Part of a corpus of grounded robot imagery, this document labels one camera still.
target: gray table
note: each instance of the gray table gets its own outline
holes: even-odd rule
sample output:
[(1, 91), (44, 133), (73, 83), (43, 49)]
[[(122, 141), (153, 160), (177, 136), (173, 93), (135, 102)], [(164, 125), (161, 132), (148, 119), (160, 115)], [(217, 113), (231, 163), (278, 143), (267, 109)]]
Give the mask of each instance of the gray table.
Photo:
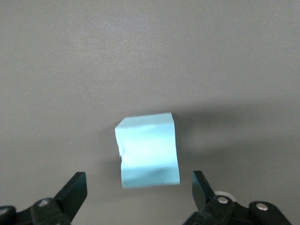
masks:
[[(181, 224), (191, 174), (300, 221), (300, 3), (0, 1), (0, 205), (77, 171), (74, 225)], [(123, 190), (114, 127), (172, 112), (181, 185)]]

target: bolt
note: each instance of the bolt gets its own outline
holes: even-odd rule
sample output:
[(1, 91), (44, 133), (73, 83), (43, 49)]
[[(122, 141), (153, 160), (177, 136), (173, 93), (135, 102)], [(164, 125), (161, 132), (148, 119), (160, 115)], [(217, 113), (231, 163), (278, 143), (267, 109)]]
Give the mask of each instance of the bolt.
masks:
[(256, 207), (259, 209), (259, 210), (262, 210), (262, 211), (267, 211), (268, 210), (268, 207), (263, 204), (263, 203), (258, 203), (256, 204)]
[(0, 210), (0, 216), (7, 213), (8, 212), (8, 208), (4, 208)]
[(222, 204), (228, 203), (228, 199), (225, 197), (219, 197), (219, 198), (217, 198), (217, 200), (219, 201), (219, 203), (222, 203)]
[(43, 199), (38, 203), (39, 207), (43, 207), (45, 205), (47, 205), (49, 203), (49, 201), (47, 199)]

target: cube front face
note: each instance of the cube front face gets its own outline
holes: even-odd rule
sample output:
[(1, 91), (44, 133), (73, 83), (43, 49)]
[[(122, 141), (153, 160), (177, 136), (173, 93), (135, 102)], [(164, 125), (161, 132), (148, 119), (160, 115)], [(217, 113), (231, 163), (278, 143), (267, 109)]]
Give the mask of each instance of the cube front face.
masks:
[(170, 113), (125, 118), (115, 129), (124, 188), (180, 183)]

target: block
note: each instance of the block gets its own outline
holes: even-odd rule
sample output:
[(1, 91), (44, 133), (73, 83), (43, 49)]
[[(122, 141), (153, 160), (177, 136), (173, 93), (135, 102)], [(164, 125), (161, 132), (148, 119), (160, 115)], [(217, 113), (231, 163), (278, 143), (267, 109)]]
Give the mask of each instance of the block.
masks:
[(127, 117), (115, 134), (123, 188), (180, 183), (171, 113)]

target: screw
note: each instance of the screw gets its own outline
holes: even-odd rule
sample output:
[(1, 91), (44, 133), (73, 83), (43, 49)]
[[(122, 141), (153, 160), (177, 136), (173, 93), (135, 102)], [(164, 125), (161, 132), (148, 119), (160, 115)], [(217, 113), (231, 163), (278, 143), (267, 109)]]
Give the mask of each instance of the screw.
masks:
[(39, 207), (43, 207), (45, 205), (47, 205), (49, 203), (49, 201), (47, 199), (43, 199), (38, 203)]
[(267, 211), (268, 210), (268, 207), (263, 204), (263, 203), (258, 203), (256, 204), (256, 207), (259, 209), (259, 210), (262, 210), (262, 211)]
[(217, 200), (219, 201), (219, 203), (222, 203), (222, 204), (228, 203), (228, 199), (225, 197), (219, 197), (219, 198), (217, 198)]
[(4, 208), (0, 210), (0, 216), (7, 213), (8, 212), (8, 208)]

